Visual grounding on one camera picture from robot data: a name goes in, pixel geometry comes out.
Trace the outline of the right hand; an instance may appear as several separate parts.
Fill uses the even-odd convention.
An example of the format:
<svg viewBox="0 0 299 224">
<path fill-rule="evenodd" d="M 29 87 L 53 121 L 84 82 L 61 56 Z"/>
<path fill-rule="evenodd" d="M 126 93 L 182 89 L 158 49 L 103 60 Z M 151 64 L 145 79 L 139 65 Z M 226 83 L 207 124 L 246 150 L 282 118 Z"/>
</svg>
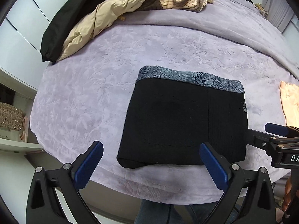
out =
<svg viewBox="0 0 299 224">
<path fill-rule="evenodd" d="M 291 183 L 291 176 L 288 178 L 284 188 L 284 196 L 283 196 L 283 203 L 282 203 L 282 211 L 286 212 L 293 197 L 291 195 L 292 183 Z"/>
</svg>

